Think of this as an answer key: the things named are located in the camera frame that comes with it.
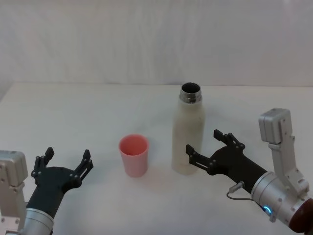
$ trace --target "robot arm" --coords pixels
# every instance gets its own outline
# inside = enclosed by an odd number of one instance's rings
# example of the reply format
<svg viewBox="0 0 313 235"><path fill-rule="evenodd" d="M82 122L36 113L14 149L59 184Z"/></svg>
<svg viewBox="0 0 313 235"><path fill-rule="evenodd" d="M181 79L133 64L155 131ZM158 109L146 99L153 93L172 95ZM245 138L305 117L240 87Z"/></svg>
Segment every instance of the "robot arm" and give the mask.
<svg viewBox="0 0 313 235"><path fill-rule="evenodd" d="M265 171L248 159L245 145L229 133L215 130L214 138L226 144L210 158L187 145L189 163L210 175L224 174L236 185L229 193L243 188L263 208L271 222L276 219L297 233L308 234L313 227L313 199L307 196L309 183L295 164L291 115L286 109L272 109L259 119L261 137L272 149L275 173Z"/></svg>
<svg viewBox="0 0 313 235"><path fill-rule="evenodd" d="M25 155L15 151L0 151L0 235L51 235L54 216L64 194L78 188L93 168L89 150L75 170L46 167L54 155L48 148L44 156L36 157L31 176L37 185L27 206L22 188L27 178Z"/></svg>

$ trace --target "red object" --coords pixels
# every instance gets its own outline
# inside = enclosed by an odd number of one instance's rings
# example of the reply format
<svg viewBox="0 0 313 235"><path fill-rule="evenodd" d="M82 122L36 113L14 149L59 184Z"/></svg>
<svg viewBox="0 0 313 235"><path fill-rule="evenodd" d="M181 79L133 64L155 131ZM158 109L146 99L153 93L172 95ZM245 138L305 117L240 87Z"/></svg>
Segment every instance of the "red object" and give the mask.
<svg viewBox="0 0 313 235"><path fill-rule="evenodd" d="M121 139L119 150L122 155L125 172L130 177L141 177L148 169L148 140L138 134Z"/></svg>

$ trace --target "blue led light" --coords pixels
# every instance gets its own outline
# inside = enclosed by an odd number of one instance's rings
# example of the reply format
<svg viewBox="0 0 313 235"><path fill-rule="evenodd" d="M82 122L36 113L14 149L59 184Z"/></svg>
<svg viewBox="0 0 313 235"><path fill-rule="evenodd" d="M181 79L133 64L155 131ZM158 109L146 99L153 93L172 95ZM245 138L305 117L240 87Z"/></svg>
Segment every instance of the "blue led light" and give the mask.
<svg viewBox="0 0 313 235"><path fill-rule="evenodd" d="M272 211L271 211L271 209L269 207L264 206L264 209L267 210L270 214L272 214Z"/></svg>

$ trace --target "cable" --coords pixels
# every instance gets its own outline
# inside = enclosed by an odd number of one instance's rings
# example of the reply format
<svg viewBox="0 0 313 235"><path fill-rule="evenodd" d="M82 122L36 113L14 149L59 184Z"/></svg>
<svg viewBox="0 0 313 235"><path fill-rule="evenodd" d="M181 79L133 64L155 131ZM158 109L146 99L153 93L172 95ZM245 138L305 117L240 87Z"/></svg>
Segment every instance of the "cable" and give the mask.
<svg viewBox="0 0 313 235"><path fill-rule="evenodd" d="M226 194L226 197L228 197L229 199L231 199L231 200L237 200L237 201L253 201L253 202L255 202L255 203L265 212L264 207L262 207L259 203L257 203L257 202L254 201L253 199L251 199L251 198L235 198L235 197L229 196L229 194L230 194L230 192L228 192L228 193Z"/></svg>
<svg viewBox="0 0 313 235"><path fill-rule="evenodd" d="M231 199L231 200L238 200L238 201L254 201L254 200L251 199L251 198L235 198L235 197L231 197L231 196L229 196L229 194L230 194L230 192L228 192L228 193L226 194L226 197L228 197L228 198Z"/></svg>

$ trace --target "silver metal arm segment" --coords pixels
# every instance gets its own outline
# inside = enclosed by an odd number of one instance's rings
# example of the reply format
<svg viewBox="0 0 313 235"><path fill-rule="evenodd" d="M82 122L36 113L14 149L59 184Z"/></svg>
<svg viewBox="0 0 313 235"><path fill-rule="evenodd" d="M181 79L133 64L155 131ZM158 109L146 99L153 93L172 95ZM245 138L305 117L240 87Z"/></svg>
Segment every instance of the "silver metal arm segment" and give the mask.
<svg viewBox="0 0 313 235"><path fill-rule="evenodd" d="M309 183L296 167L290 111L271 109L260 116L259 125L262 140L272 150L275 174L295 195L306 195Z"/></svg>
<svg viewBox="0 0 313 235"><path fill-rule="evenodd" d="M14 234L24 227L26 205L22 188L27 176L22 152L0 150L0 235Z"/></svg>

